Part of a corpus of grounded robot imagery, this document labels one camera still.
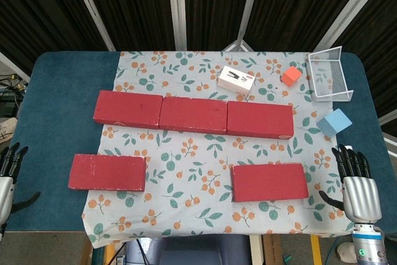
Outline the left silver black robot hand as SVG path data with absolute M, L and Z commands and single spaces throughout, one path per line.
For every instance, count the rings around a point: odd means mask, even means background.
M 14 193 L 17 184 L 22 160 L 29 148 L 23 147 L 19 150 L 20 143 L 17 142 L 11 147 L 5 147 L 1 152 L 1 233 L 7 227 L 7 221 L 12 213 L 30 207 L 41 195 L 36 192 L 25 201 L 14 203 Z

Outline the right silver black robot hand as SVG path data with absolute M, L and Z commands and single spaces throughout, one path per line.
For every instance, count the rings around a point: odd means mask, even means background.
M 361 152 L 354 152 L 340 145 L 332 153 L 342 186 L 342 200 L 330 198 L 319 191 L 321 198 L 329 205 L 343 211 L 354 223 L 376 223 L 382 218 L 378 187 L 372 178 L 368 160 Z

